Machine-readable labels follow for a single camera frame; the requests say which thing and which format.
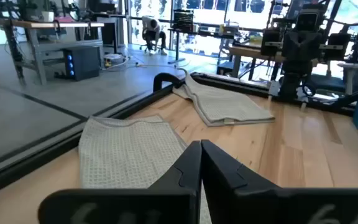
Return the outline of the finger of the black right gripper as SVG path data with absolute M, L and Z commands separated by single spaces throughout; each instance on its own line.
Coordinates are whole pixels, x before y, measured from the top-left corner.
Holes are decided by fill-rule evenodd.
M 285 34 L 283 40 L 283 56 L 287 60 L 300 61 L 301 42 L 298 34 Z
M 317 58 L 319 55 L 319 46 L 321 44 L 321 34 L 306 34 L 301 43 L 301 59 L 309 61 Z

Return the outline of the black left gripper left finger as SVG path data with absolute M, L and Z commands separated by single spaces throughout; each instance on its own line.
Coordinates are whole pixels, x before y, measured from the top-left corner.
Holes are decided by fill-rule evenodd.
M 40 224 L 198 224 L 200 141 L 193 141 L 146 189 L 66 189 L 40 204 Z

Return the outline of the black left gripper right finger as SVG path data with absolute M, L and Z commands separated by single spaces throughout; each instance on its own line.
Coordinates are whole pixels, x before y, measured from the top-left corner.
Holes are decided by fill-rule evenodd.
M 283 188 L 211 141 L 201 146 L 213 224 L 358 224 L 358 189 Z

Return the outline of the grey waffle microfiber towel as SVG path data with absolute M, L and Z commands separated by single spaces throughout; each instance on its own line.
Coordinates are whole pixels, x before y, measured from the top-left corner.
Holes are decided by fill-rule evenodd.
M 208 127 L 270 123 L 275 120 L 269 110 L 260 107 L 247 95 L 199 84 L 187 70 L 184 73 L 185 83 L 175 87 L 173 92 L 191 100 Z
M 212 224 L 201 183 L 199 142 L 187 145 L 160 116 L 91 117 L 78 146 L 86 189 L 191 189 L 195 220 Z

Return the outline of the wooden work table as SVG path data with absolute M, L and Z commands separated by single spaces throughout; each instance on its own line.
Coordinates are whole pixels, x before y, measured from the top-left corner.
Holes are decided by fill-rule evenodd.
M 238 46 L 231 46 L 229 47 L 229 53 L 233 55 L 234 65 L 231 73 L 231 77 L 239 78 L 239 67 L 241 62 L 241 57 L 250 57 L 256 59 L 263 59 L 263 60 L 270 60 L 275 62 L 273 66 L 273 72 L 271 76 L 271 80 L 276 80 L 278 75 L 278 69 L 280 68 L 280 64 L 283 63 L 284 57 L 281 55 L 281 52 L 277 52 L 276 55 L 273 56 L 266 56 L 260 53 L 259 49 L 253 49 L 250 47 L 238 47 Z

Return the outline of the black standing desk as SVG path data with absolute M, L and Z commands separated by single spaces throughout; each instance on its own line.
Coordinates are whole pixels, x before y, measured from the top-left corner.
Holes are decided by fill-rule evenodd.
M 190 35 L 200 35 L 202 37 L 214 37 L 214 38 L 219 38 L 219 39 L 234 40 L 233 35 L 219 34 L 218 32 L 210 32 L 210 31 L 206 31 L 206 30 L 199 30 L 198 32 L 187 32 L 187 31 L 183 31 L 180 29 L 174 29 L 174 28 L 169 28 L 168 30 L 170 32 L 175 33 L 175 35 L 176 35 L 175 60 L 169 61 L 168 64 L 170 64 L 170 65 L 174 64 L 174 63 L 182 62 L 185 60 L 185 58 L 180 58 L 180 55 L 179 55 L 180 33 L 190 34 Z

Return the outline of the person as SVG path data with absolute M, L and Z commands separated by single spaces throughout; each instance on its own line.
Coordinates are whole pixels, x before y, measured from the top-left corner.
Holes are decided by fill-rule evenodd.
M 146 41 L 149 54 L 153 55 L 161 39 L 160 53 L 166 55 L 166 33 L 162 30 L 158 19 L 151 16 L 142 16 L 142 38 Z

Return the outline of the black computer tower blue lights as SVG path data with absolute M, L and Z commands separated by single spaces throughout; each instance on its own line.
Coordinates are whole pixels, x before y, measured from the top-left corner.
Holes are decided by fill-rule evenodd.
M 81 46 L 63 49 L 67 79 L 81 81 L 99 76 L 101 59 L 98 47 Z

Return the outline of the grey metal workbench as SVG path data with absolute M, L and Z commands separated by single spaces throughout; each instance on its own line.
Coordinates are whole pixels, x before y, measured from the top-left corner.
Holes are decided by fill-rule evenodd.
M 17 78 L 21 83 L 24 83 L 23 69 L 28 68 L 33 70 L 38 75 L 39 81 L 42 85 L 47 83 L 45 74 L 45 66 L 52 62 L 46 61 L 44 55 L 50 52 L 61 51 L 66 48 L 88 46 L 96 47 L 99 50 L 100 67 L 104 67 L 104 52 L 101 28 L 104 26 L 102 22 L 31 22 L 18 21 L 17 19 L 0 18 L 0 28 L 4 31 L 7 39 L 9 50 L 11 51 L 11 58 L 14 64 Z M 27 41 L 34 58 L 26 60 L 23 58 L 17 45 L 16 35 L 13 28 L 21 27 L 27 32 Z M 37 30 L 39 29 L 58 29 L 58 28 L 96 28 L 98 31 L 98 38 L 94 40 L 78 40 L 74 42 L 44 42 L 40 43 L 37 38 Z

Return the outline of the black aluminium table frame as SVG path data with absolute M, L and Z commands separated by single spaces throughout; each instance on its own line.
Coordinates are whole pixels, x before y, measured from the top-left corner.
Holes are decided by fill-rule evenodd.
M 271 123 L 208 127 L 191 101 L 176 94 L 152 103 L 136 118 L 160 116 L 189 145 L 207 139 L 281 187 L 358 188 L 358 130 L 348 116 L 268 102 Z M 0 200 L 41 200 L 81 186 L 80 138 L 15 166 L 0 176 Z

